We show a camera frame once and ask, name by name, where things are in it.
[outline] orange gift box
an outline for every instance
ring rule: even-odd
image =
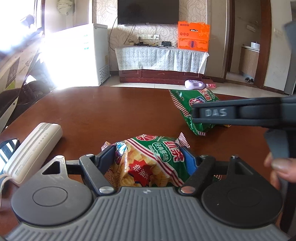
[[[207,52],[209,49],[210,25],[205,23],[178,22],[178,48]]]

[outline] wall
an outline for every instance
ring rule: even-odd
[[[250,25],[256,29],[252,32],[246,28]],[[231,62],[231,72],[239,73],[239,60],[242,45],[251,46],[251,42],[260,43],[261,6],[258,0],[235,0],[235,30]]]
[[[206,0],[179,0],[179,20],[189,22],[206,22]],[[94,0],[94,22],[108,25],[108,35],[117,17],[117,0]],[[123,45],[131,31],[132,25],[117,25],[110,37],[110,45],[114,49]],[[137,40],[137,34],[160,34],[160,41],[176,41],[178,37],[177,25],[149,24],[136,25],[128,39]],[[147,43],[154,43],[154,40],[145,40]],[[110,70],[118,70],[116,55],[109,48]]]
[[[209,8],[209,24],[211,25],[211,34],[209,41],[209,57],[205,75],[223,78],[223,61],[226,58],[225,42],[227,28],[227,0],[207,0]]]
[[[68,15],[66,16],[66,28],[74,27],[73,24],[73,7],[70,8]]]
[[[90,0],[75,0],[75,2],[76,2],[76,11],[74,14],[75,26],[88,24]]]
[[[50,34],[66,29],[66,16],[57,10],[58,0],[45,0],[44,33]]]
[[[271,0],[271,15],[271,48],[264,86],[283,91],[291,57],[290,46],[283,29],[285,23],[292,21],[290,0]],[[274,32],[275,28],[283,35],[277,36]]]

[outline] brown tabletop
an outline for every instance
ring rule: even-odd
[[[221,100],[239,99],[217,95]],[[105,141],[114,143],[141,134],[178,137],[183,132],[196,154],[209,154],[228,161],[239,155],[265,178],[263,167],[268,146],[261,127],[217,126],[207,136],[196,136],[174,106],[168,90],[125,87],[75,87],[55,90],[38,101],[0,135],[2,141],[19,138],[22,142],[40,123],[57,123],[63,137],[49,155],[78,159],[86,153],[97,154]],[[17,224],[10,199],[17,187],[9,182],[0,210],[0,235]]]

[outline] electrical cable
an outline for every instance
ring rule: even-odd
[[[1,205],[2,205],[2,189],[3,189],[3,187],[4,187],[4,184],[5,184],[8,180],[12,179],[12,177],[8,176],[7,174],[2,174],[2,175],[0,175],[0,179],[1,179],[2,177],[5,177],[5,178],[4,178],[4,180],[2,181],[2,183],[1,183],[1,185],[0,185],[0,208],[1,208]]]
[[[114,20],[114,23],[113,23],[113,26],[112,26],[112,28],[111,28],[111,32],[110,32],[110,35],[109,35],[109,47],[110,47],[110,49],[112,49],[114,52],[115,52],[115,50],[113,49],[113,48],[111,48],[111,45],[110,45],[110,37],[111,37],[111,33],[112,33],[112,30],[113,30],[113,27],[114,27],[114,24],[115,24],[115,22],[116,22],[116,19]]]
[[[133,24],[132,28],[131,28],[131,31],[130,31],[130,34],[128,35],[128,37],[131,35],[131,32],[133,31],[133,27],[135,26],[135,24]]]
[[[155,47],[155,48],[160,48],[160,49],[167,49],[168,48],[167,46],[154,46],[154,44],[149,45],[149,47]]]
[[[156,43],[154,43],[154,44],[157,44],[157,43],[162,43],[162,41],[156,42]],[[151,44],[150,46],[153,46],[154,44]]]
[[[157,27],[155,28],[155,31],[154,31],[154,27],[153,27],[153,35],[156,33],[156,30],[157,30]]]

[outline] wall outlet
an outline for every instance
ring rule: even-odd
[[[148,34],[148,39],[159,40],[160,34]]]

